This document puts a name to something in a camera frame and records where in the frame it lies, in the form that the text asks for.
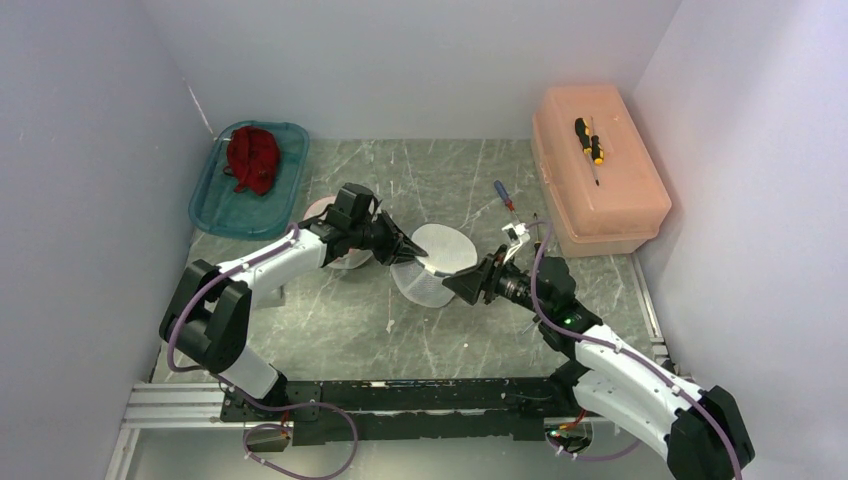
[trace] marble tabletop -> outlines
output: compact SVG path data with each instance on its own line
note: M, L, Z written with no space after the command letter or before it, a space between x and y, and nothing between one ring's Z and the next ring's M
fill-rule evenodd
M467 235L482 258L505 236L512 215L492 186L501 180L524 221L547 218L526 140L314 141L293 219L346 182L371 188L407 234L441 223ZM189 261L238 258L269 242L196 234ZM551 255L558 254L552 242ZM528 268L533 249L516 264ZM626 255L568 261L577 296L625 341L650 356L639 289ZM292 380L547 376L566 360L536 329L533 314L504 299L469 306L454 298L422 307L398 291L388 267L373 259L354 270L321 269L285 286L284 305L255 310L248 344ZM179 363L189 362L178 355ZM174 374L163 353L154 382L209 381L202 372Z

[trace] teal plastic tray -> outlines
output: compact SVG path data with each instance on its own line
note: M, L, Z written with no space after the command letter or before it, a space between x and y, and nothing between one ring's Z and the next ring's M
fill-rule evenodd
M268 130L282 152L274 186L263 196L235 193L235 178L224 174L233 130L246 125ZM218 135L189 204L192 223L204 232L241 240L270 240L286 229L300 175L309 152L309 134L293 123L239 122Z

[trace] blue screwdriver handle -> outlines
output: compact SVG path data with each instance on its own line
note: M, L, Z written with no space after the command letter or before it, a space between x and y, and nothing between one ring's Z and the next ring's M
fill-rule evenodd
M515 211L515 207L512 206L512 200L509 198L509 194L506 193L506 187L503 186L500 180L495 180L495 191L498 192L498 196L501 197L501 200L504 201L504 205L511 212Z

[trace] orange plastic box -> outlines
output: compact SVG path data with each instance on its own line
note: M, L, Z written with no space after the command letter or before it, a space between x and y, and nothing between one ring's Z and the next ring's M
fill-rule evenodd
M604 149L600 186L574 131L578 117L594 123ZM566 257L632 253L657 236L671 200L614 86L548 90L531 146Z

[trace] red bag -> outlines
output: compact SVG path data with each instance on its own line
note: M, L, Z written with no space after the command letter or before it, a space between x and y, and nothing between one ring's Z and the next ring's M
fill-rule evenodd
M238 180L236 193L250 188L257 195L265 195L277 178L280 149L274 135L256 127L241 127L233 132L227 146L227 163L224 173Z

